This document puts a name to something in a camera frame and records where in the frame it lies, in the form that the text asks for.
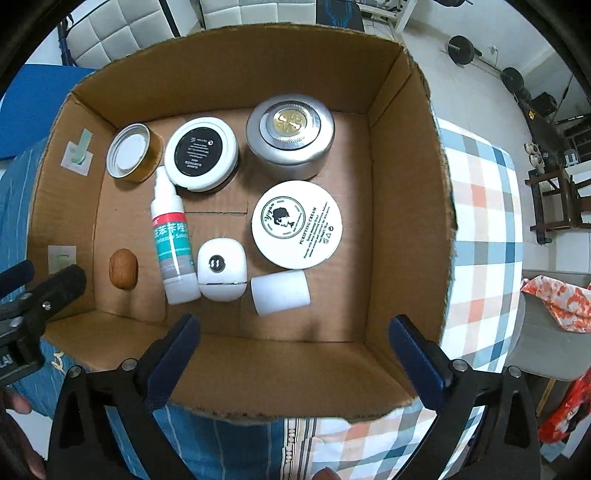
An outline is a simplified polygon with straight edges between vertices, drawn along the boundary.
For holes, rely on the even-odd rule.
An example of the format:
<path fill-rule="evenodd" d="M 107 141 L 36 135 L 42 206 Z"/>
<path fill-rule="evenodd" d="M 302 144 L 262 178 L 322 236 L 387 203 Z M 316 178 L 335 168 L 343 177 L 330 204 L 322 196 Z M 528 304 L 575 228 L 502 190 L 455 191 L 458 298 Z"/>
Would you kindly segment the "left hand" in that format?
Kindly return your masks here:
<path fill-rule="evenodd" d="M 34 450 L 24 431 L 7 413 L 8 410 L 28 415 L 32 412 L 31 403 L 14 390 L 3 389 L 1 391 L 1 424 L 5 426 L 1 437 L 7 439 L 11 446 L 16 447 L 27 465 L 27 470 L 35 478 L 45 479 L 44 459 Z"/>

